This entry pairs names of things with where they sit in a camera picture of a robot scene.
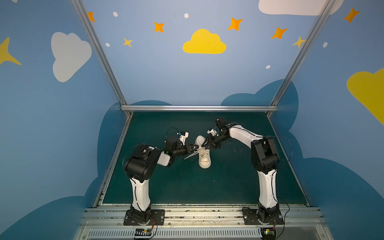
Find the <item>white shoelace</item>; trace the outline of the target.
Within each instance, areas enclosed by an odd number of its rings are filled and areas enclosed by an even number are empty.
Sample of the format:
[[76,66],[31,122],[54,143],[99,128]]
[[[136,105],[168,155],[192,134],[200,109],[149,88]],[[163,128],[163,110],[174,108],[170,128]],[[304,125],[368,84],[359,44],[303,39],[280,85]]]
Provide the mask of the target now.
[[206,162],[206,161],[208,161],[208,159],[210,159],[210,150],[205,150],[205,149],[199,148],[196,152],[191,153],[190,155],[185,157],[185,160],[189,159],[193,156],[199,156],[199,158],[202,159],[203,162]]

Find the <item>white knit sneaker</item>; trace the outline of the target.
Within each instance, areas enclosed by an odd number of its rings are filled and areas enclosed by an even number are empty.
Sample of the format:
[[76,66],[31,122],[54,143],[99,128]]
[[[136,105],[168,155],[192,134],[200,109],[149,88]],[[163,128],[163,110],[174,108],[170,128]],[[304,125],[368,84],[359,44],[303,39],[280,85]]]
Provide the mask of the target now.
[[211,166],[211,156],[210,156],[210,150],[206,150],[202,147],[203,143],[205,142],[206,138],[203,136],[197,136],[195,140],[195,144],[199,146],[199,166],[202,169],[208,169]]

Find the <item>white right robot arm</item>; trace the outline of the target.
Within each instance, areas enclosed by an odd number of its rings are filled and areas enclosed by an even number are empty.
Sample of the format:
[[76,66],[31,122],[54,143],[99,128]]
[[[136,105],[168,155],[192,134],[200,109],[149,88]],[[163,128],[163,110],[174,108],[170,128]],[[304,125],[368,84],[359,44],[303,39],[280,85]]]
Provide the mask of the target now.
[[265,137],[245,129],[240,124],[229,123],[225,118],[216,119],[216,127],[208,131],[202,142],[204,150],[218,149],[221,143],[235,139],[251,149],[251,161],[258,172],[260,196],[257,218],[262,224],[277,222],[281,211],[276,195],[276,177],[280,161],[273,137]]

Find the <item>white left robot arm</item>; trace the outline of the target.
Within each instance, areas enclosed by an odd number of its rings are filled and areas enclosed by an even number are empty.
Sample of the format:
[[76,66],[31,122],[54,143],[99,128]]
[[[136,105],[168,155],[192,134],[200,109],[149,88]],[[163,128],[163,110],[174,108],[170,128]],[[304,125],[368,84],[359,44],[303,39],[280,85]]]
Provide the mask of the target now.
[[148,225],[154,223],[149,180],[156,166],[170,167],[176,157],[191,155],[198,152],[197,144],[186,142],[186,135],[177,134],[168,137],[161,148],[146,144],[137,145],[123,167],[130,178],[133,191],[133,202],[126,213],[125,225]]

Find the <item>left green circuit board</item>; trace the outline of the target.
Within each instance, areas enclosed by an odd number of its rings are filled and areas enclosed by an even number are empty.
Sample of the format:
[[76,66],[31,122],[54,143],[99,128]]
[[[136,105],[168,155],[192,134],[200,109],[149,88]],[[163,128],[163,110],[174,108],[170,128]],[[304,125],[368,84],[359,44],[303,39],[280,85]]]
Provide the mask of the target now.
[[134,240],[149,240],[153,236],[152,230],[144,229],[135,229],[134,230]]

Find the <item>green circuit board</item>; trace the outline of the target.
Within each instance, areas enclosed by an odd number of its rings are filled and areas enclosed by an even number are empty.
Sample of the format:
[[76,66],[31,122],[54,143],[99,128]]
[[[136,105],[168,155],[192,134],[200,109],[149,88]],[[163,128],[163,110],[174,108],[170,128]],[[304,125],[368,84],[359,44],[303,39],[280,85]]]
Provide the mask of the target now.
[[149,240],[153,236],[152,230],[144,229],[135,229],[134,230],[134,240]]
[[275,229],[261,228],[261,240],[275,240],[277,237],[276,234]]

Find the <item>right green circuit board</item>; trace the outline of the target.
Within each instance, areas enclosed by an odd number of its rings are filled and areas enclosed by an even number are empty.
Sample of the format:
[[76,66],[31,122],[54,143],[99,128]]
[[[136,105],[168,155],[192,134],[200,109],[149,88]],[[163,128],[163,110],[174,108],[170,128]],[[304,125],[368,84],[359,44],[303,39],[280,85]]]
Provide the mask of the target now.
[[276,234],[275,229],[261,228],[261,240],[275,240],[277,237]]

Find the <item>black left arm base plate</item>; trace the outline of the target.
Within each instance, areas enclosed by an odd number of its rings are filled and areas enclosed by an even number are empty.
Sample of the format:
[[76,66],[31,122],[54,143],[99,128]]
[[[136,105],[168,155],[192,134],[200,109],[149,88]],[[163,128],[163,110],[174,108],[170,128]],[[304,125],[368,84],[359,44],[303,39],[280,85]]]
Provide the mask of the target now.
[[123,225],[124,226],[163,226],[165,220],[165,210],[139,211],[134,208],[126,212]]

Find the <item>rear horizontal aluminium frame bar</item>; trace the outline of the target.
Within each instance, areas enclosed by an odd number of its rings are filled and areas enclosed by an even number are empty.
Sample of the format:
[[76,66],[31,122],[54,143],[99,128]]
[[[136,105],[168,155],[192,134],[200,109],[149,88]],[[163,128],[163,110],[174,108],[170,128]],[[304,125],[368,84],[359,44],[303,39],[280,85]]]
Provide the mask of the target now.
[[276,112],[276,106],[155,106],[122,105],[123,111],[154,112]]

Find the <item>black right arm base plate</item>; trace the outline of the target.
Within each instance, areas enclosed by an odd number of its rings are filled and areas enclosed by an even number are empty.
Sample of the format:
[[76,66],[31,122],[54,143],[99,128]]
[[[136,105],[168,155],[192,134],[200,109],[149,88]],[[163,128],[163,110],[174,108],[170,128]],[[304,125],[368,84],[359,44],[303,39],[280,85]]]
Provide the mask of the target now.
[[283,225],[284,218],[277,208],[250,209],[242,208],[245,225]]

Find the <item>left side aluminium table rail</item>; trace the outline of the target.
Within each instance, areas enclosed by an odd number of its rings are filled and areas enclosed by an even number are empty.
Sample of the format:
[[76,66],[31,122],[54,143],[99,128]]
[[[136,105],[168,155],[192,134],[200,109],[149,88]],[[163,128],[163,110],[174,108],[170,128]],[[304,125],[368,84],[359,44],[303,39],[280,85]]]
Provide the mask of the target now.
[[118,161],[118,158],[119,158],[119,155],[120,155],[120,152],[121,152],[121,149],[122,149],[122,146],[123,146],[123,143],[124,143],[124,140],[125,140],[125,137],[126,137],[129,125],[130,125],[130,122],[132,120],[132,117],[133,117],[133,113],[128,113],[128,116],[127,116],[127,119],[125,121],[124,127],[122,129],[119,141],[118,141],[117,146],[114,150],[114,154],[113,154],[112,159],[109,163],[107,171],[104,175],[102,184],[98,190],[98,194],[95,198],[95,201],[92,205],[92,208],[98,208],[99,206],[101,206],[103,204],[104,196],[105,196],[105,193],[107,192],[111,177],[113,175],[116,163]]

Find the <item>front aluminium rail platform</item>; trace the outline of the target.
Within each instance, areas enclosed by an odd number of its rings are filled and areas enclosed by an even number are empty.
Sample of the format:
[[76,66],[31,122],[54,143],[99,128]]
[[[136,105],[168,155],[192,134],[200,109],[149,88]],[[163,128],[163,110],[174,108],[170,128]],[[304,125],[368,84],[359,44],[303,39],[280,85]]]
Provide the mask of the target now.
[[261,240],[261,228],[276,230],[276,240],[331,240],[333,236],[316,207],[281,205],[283,225],[245,225],[242,208],[256,205],[161,205],[163,226],[124,226],[129,206],[106,204],[86,209],[76,240],[134,240],[135,229],[150,229],[149,240]]

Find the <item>right rear aluminium frame post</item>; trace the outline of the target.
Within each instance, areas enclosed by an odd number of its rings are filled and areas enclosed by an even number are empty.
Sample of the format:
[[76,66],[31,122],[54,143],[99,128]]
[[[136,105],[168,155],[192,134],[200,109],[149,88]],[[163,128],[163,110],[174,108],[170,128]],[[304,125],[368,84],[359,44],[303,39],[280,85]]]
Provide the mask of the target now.
[[273,114],[273,112],[276,112],[278,110],[278,104],[281,101],[282,97],[284,96],[285,92],[287,91],[289,85],[291,84],[292,80],[294,79],[296,73],[298,72],[300,66],[302,65],[305,57],[309,53],[312,45],[316,41],[318,35],[320,34],[321,30],[323,29],[324,25],[326,24],[328,18],[331,15],[332,8],[334,7],[336,3],[336,0],[327,0],[321,9],[318,17],[316,18],[312,28],[310,29],[306,41],[300,48],[295,60],[293,61],[293,64],[291,65],[286,77],[282,81],[280,87],[278,88],[274,98],[272,99],[270,103],[270,110],[267,111],[267,117],[270,118]]

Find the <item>aluminium frame post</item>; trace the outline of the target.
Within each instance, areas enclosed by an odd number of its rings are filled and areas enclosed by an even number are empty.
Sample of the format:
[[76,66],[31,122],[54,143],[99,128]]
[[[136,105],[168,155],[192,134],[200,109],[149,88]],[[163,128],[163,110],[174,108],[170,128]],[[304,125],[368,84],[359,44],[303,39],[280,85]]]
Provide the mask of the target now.
[[323,29],[324,25],[326,24],[328,18],[331,15],[332,8],[334,7],[336,3],[336,0],[327,0],[321,9],[318,17],[316,18],[312,28],[310,29],[306,41],[300,48],[295,60],[293,61],[293,64],[291,65],[286,77],[282,81],[280,87],[278,88],[274,98],[272,99],[270,103],[270,110],[267,111],[267,117],[270,118],[273,114],[273,112],[276,112],[278,110],[278,104],[281,101],[282,97],[284,96],[285,92],[287,91],[289,85],[291,84],[292,80],[294,79],[296,73],[298,72],[300,66],[302,65],[305,57],[309,53],[312,45],[316,41],[318,35],[320,34],[321,30]]
[[91,44],[101,62],[101,65],[111,83],[111,86],[121,104],[121,107],[123,105],[126,105],[127,102],[126,102],[126,99],[124,97],[124,94],[121,90],[121,87],[116,79],[116,76],[112,70],[112,67],[107,59],[107,56],[103,50],[103,47],[100,43],[100,40],[96,34],[96,31],[92,25],[92,21],[90,20],[89,16],[88,16],[88,13],[86,12],[86,8],[85,8],[85,5],[83,3],[83,1],[80,1],[80,0],[71,0],[71,3],[87,33],[87,36],[89,37],[90,41],[91,41]]

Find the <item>left rear aluminium frame post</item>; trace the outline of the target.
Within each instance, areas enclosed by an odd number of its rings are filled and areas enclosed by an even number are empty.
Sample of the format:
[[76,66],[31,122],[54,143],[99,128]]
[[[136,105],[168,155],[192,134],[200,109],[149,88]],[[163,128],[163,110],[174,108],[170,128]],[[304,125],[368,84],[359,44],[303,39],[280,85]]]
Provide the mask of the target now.
[[124,94],[121,90],[121,87],[116,79],[116,76],[112,70],[112,67],[107,59],[107,56],[103,50],[103,47],[100,43],[100,40],[96,34],[96,31],[92,25],[92,21],[90,20],[89,16],[88,16],[88,13],[86,12],[86,8],[85,8],[85,5],[83,3],[83,1],[80,1],[80,0],[71,0],[71,3],[87,33],[87,36],[89,37],[90,41],[91,41],[91,44],[101,62],[101,65],[111,83],[111,86],[121,104],[121,107],[123,105],[126,105],[127,102],[126,102],[126,99],[124,97]]

